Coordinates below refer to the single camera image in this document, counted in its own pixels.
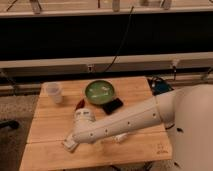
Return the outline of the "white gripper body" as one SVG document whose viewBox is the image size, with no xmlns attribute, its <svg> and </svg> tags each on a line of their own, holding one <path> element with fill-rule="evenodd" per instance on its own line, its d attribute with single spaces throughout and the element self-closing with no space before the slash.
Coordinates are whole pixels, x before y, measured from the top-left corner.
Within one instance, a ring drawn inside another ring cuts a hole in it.
<svg viewBox="0 0 213 171">
<path fill-rule="evenodd" d="M 88 129 L 95 121 L 95 115 L 90 109 L 80 108 L 74 114 L 74 130 L 82 131 Z"/>
</svg>

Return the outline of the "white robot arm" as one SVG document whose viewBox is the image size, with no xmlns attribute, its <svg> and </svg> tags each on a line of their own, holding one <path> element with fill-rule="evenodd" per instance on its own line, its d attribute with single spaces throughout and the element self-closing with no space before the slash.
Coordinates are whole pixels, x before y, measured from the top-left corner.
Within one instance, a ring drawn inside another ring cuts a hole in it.
<svg viewBox="0 0 213 171">
<path fill-rule="evenodd" d="M 92 114 L 78 112 L 73 139 L 90 143 L 162 123 L 174 125 L 170 171 L 213 171 L 213 85 L 209 84 L 156 95 L 98 121 Z"/>
</svg>

